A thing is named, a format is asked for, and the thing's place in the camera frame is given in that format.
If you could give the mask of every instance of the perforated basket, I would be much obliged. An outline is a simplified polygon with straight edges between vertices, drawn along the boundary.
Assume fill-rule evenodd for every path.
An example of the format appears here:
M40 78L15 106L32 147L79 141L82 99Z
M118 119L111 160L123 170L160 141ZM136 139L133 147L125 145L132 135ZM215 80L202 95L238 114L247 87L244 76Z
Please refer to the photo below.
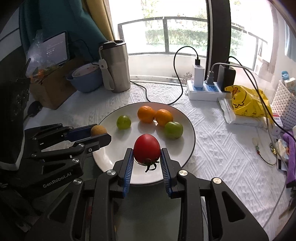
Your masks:
M271 107L273 112L280 115L284 129L291 130L296 126L296 98L281 81L279 82Z

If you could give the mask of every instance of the red tomato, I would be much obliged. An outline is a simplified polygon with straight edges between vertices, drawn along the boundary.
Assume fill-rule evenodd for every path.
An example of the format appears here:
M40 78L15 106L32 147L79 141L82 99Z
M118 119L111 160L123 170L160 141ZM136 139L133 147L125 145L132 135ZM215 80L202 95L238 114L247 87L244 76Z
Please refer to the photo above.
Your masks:
M133 147L133 156L140 164L156 162L160 157L159 142L150 134L139 136Z

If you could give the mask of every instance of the white power strip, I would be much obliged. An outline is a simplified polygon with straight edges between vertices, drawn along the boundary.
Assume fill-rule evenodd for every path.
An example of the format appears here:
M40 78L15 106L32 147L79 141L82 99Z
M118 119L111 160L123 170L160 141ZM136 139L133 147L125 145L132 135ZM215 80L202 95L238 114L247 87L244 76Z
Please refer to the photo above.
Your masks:
M206 100L206 101L218 101L218 98L225 98L226 93L221 92L216 82L214 85L206 85L203 83L202 88L195 88L193 81L187 81L187 90L185 94L188 95L190 100Z

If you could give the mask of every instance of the green fruit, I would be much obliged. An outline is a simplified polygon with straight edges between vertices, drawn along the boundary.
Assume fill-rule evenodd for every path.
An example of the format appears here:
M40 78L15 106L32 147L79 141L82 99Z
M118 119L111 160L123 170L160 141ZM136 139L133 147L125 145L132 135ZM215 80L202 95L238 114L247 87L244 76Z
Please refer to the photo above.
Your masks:
M116 125L118 129L125 130L131 127L131 120L126 115L121 115L118 117Z
M183 126L179 122L170 121L165 124L165 136L170 139L178 139L183 134Z

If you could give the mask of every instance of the table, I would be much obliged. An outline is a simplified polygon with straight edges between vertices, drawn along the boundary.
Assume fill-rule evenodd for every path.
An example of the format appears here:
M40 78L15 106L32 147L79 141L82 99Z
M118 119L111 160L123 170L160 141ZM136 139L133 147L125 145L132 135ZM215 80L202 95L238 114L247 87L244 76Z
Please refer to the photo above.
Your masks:
M143 84L151 101L169 103L180 95L180 86L158 83ZM145 92L133 85L123 93L112 93L103 87L88 94L74 93L57 110L43 108L31 118L25 128L63 123L74 128L97 123L114 110L135 102L144 102ZM220 177L240 198L260 225L271 214L285 185L285 175L276 166L269 166L255 151L253 137L260 137L260 153L270 162L270 139L265 130L225 122L218 102L190 101L183 95L174 105L192 122L196 145L185 170L207 180ZM61 143L53 148L65 148ZM97 177L101 171L92 157L85 161L83 179ZM57 193L50 194L47 205ZM289 202L289 190L284 190L279 204L265 231L272 240L285 220L279 215ZM117 240L177 240L180 218L180 200L169 199L162 183L154 186L131 187L115 215Z

